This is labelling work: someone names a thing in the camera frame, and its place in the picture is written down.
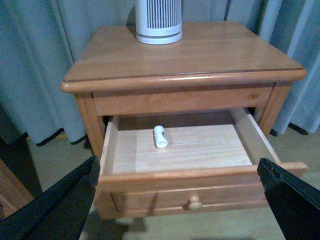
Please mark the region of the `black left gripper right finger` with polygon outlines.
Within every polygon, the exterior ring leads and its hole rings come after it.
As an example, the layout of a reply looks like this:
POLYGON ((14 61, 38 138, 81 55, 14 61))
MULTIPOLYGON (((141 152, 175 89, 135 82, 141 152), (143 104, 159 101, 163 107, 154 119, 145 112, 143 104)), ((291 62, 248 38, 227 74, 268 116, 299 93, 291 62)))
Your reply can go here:
POLYGON ((320 191, 267 158, 257 174, 271 211, 287 240, 320 238, 320 191))

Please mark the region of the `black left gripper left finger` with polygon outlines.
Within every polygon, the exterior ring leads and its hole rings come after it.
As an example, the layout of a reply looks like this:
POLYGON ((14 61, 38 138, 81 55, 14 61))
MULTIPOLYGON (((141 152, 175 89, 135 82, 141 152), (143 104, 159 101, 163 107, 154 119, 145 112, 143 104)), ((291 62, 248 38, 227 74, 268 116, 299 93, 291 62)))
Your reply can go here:
POLYGON ((0 223, 2 240, 78 240, 98 183, 92 156, 0 223))

